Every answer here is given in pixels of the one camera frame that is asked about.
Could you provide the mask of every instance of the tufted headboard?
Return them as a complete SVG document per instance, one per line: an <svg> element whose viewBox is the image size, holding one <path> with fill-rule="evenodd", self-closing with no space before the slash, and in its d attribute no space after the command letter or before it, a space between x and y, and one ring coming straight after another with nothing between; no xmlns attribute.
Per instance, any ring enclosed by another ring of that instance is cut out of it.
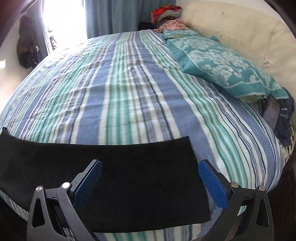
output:
<svg viewBox="0 0 296 241"><path fill-rule="evenodd" d="M296 39L284 23L255 9L221 2L189 3L181 18L265 70L296 100ZM295 128L295 113L292 124Z"/></svg>

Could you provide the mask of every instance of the metal bolt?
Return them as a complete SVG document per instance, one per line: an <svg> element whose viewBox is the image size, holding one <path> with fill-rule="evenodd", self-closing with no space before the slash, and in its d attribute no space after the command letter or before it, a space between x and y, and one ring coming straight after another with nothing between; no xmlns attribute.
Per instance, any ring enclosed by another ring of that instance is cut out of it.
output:
<svg viewBox="0 0 296 241"><path fill-rule="evenodd" d="M265 191L265 187L263 187L263 186L259 186L259 189L261 190L261 191Z"/></svg>
<svg viewBox="0 0 296 241"><path fill-rule="evenodd" d="M232 182L232 183L231 183L231 186L232 186L233 188L238 188L238 187L239 187L239 184L236 183L236 182Z"/></svg>
<svg viewBox="0 0 296 241"><path fill-rule="evenodd" d="M40 192L42 190L41 186L36 187L36 192Z"/></svg>
<svg viewBox="0 0 296 241"><path fill-rule="evenodd" d="M62 187L67 189L71 184L69 182L65 182L62 184Z"/></svg>

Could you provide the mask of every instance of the teal patterned pillowcase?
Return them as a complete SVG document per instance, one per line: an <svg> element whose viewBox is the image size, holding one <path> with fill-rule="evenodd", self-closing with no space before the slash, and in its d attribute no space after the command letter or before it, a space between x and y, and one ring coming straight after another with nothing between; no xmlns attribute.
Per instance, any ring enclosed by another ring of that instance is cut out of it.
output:
<svg viewBox="0 0 296 241"><path fill-rule="evenodd" d="M191 36L201 36L199 33L193 31L192 29L187 30L167 30L166 28L163 30L162 37L165 40L168 39L177 39Z"/></svg>
<svg viewBox="0 0 296 241"><path fill-rule="evenodd" d="M217 84L242 101L256 102L269 95L289 98L269 74L215 40L196 35L170 39L167 47L184 73Z"/></svg>

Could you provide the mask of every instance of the black clamp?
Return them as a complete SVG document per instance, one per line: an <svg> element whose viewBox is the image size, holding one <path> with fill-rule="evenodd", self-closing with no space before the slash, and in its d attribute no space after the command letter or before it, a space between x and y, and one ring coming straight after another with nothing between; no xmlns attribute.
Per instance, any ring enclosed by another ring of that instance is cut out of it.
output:
<svg viewBox="0 0 296 241"><path fill-rule="evenodd" d="M232 240L274 240L271 208L263 186L253 190L230 183L208 160L201 161L198 169L215 204L223 210L202 241L224 241L241 206L246 206L246 211ZM93 160L71 183L46 190L38 186L30 207L27 240L69 241L63 228L69 228L77 241L99 240L76 210L85 204L101 173L101 162Z"/></svg>

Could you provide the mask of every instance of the pink clothing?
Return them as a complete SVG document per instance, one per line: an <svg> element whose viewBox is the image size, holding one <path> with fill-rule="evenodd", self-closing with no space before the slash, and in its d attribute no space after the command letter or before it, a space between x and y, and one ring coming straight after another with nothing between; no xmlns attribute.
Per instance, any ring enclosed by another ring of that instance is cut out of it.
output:
<svg viewBox="0 0 296 241"><path fill-rule="evenodd" d="M186 30L189 29L186 27L185 22L182 19L167 20L164 25L160 26L158 29L155 29L157 33L162 33L163 30L167 28L168 30Z"/></svg>

